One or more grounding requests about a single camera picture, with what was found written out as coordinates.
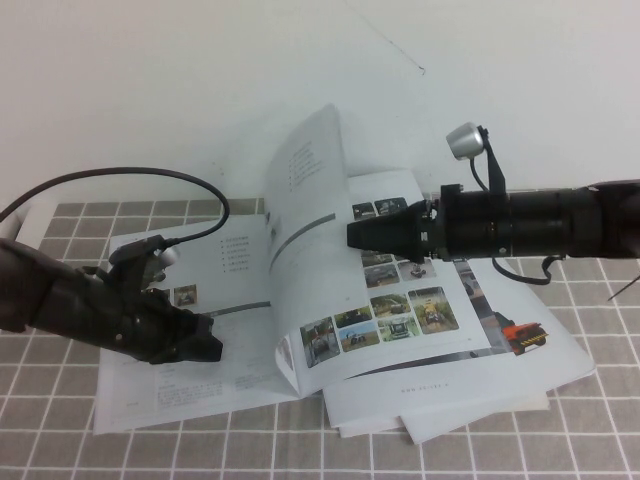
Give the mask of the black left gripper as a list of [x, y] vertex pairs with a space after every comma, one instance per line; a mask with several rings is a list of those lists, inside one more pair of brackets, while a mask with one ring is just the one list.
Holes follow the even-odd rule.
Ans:
[[161, 292], [146, 291], [142, 272], [99, 267], [78, 272], [84, 284], [76, 304], [76, 340], [152, 365], [221, 360], [223, 343], [212, 333], [214, 320], [173, 306]]

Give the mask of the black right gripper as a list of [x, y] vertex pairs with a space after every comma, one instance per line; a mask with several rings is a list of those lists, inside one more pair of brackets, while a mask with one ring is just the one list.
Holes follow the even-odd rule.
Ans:
[[510, 196], [445, 185], [432, 202], [349, 223], [347, 245], [407, 260], [504, 257], [510, 252]]

